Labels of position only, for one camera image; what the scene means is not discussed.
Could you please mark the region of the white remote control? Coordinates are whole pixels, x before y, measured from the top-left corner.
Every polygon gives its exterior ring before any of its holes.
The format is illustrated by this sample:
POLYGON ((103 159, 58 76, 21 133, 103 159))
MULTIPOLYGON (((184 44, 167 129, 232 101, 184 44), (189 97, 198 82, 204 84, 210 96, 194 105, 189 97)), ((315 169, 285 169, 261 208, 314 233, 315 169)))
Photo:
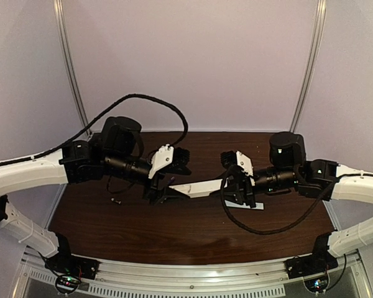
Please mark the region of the white remote control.
POLYGON ((182 194, 185 194, 189 198, 207 197, 210 194, 220 190, 221 181, 221 179, 214 179, 209 181, 179 184, 170 186, 170 189, 174 189, 182 194))

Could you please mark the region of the white battery cover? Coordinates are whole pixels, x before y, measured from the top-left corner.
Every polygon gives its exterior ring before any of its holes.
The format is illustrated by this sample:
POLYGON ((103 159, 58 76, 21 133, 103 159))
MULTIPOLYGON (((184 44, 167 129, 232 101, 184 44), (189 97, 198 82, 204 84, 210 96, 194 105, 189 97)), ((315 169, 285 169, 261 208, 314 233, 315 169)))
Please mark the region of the white battery cover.
POLYGON ((262 202, 256 202, 256 205, 254 207, 250 207, 246 204, 236 204, 234 202, 225 201, 226 206, 229 208, 235 208, 235 209, 249 209, 249 210, 264 210, 264 204, 262 202))

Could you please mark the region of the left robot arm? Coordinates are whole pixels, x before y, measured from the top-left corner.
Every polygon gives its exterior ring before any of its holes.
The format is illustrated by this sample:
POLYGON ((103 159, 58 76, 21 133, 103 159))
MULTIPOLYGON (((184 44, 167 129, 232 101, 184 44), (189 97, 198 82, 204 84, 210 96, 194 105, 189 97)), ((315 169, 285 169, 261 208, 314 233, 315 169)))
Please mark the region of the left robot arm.
POLYGON ((141 129, 140 123, 128 117, 109 117, 102 131, 88 141, 71 141, 43 157, 25 156, 20 162, 0 162, 0 228, 39 252, 48 267, 69 273, 76 266, 76 258, 67 238, 22 215, 8 201, 9 193, 37 186, 98 181, 109 176, 143 185, 144 198, 151 204, 184 198, 184 194, 169 187, 159 189, 159 181, 168 173, 189 175, 190 152, 164 145, 151 161, 146 161, 141 157, 141 129))

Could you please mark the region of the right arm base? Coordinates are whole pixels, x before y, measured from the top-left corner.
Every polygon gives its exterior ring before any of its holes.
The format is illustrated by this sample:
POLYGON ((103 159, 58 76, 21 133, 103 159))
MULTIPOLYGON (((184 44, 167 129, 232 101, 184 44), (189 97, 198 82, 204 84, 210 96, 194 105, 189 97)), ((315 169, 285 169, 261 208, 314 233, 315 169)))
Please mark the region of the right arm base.
POLYGON ((294 256, 284 261, 289 279, 302 278, 305 289, 315 295, 330 290, 329 270, 338 267, 338 261, 331 255, 294 256))

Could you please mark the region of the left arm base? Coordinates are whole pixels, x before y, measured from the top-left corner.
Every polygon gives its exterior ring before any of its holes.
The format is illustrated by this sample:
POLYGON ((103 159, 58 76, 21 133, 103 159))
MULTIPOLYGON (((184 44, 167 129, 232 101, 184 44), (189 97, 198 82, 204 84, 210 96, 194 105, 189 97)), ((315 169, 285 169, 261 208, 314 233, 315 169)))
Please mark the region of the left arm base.
POLYGON ((94 280, 99 261, 71 255, 69 259, 42 257, 45 267, 55 275, 54 286, 64 296, 74 293, 83 279, 94 280))

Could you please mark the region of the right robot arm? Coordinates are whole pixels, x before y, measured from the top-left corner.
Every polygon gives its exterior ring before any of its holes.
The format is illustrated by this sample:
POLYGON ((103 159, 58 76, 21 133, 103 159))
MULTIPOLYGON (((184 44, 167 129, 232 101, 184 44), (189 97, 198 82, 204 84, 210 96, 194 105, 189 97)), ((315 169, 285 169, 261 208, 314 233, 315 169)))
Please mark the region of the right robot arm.
MULTIPOLYGON (((249 207, 255 206, 255 196, 278 195, 295 190, 314 199, 310 208, 295 222, 275 230, 256 230, 238 221, 227 206, 228 218, 243 230, 256 235, 275 235, 296 227, 304 221, 320 201, 351 200, 373 204, 373 173, 356 170, 329 160, 308 161, 304 138, 300 134, 278 132, 269 140, 271 166, 249 173, 240 161, 241 153, 225 151, 221 164, 226 169, 217 191, 222 201, 249 207)), ((310 256, 300 264, 325 269, 329 262, 350 251, 373 244, 373 217, 344 230, 318 236, 310 256)))

